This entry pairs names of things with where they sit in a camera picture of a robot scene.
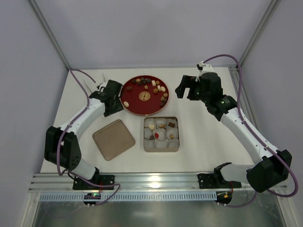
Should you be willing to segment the gold square tin lid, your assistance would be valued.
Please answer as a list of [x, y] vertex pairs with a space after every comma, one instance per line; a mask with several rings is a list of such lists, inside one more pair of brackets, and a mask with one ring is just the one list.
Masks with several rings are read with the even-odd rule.
[[121, 120], [116, 120], [92, 135], [106, 161], [123, 154], [135, 145], [135, 139]]

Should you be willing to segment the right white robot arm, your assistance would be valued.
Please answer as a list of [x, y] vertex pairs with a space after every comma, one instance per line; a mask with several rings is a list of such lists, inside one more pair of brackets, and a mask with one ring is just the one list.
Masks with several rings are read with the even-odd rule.
[[248, 183], [262, 193], [288, 178], [292, 155], [288, 150], [280, 151], [267, 142], [261, 133], [244, 116], [237, 102], [223, 94], [221, 79], [215, 72], [207, 72], [199, 77], [184, 75], [175, 89], [178, 98], [183, 98], [189, 88], [187, 98], [202, 101], [207, 111], [226, 126], [246, 149], [253, 165], [226, 163], [218, 166], [223, 180]]

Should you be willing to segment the dark brown chocolate piece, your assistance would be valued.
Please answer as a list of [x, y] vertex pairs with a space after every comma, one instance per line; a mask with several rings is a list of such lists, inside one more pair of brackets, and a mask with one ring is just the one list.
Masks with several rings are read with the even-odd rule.
[[169, 126], [169, 127], [175, 127], [175, 123], [169, 122], [169, 123], [168, 123], [168, 126]]

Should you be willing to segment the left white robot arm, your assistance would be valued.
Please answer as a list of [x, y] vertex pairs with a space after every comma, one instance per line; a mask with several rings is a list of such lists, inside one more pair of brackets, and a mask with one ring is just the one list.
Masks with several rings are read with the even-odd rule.
[[64, 171], [77, 176], [88, 185], [97, 187], [99, 169], [82, 158], [79, 139], [90, 125], [99, 117], [108, 117], [122, 111], [120, 92], [123, 85], [109, 80], [87, 93], [87, 104], [70, 120], [59, 127], [51, 126], [46, 131], [44, 158], [57, 166], [59, 175]]

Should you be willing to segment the white spiral chocolate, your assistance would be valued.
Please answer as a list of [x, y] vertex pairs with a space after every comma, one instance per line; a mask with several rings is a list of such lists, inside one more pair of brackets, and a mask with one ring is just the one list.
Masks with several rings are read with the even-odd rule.
[[148, 128], [151, 129], [152, 131], [155, 129], [155, 126], [153, 124], [149, 124]]

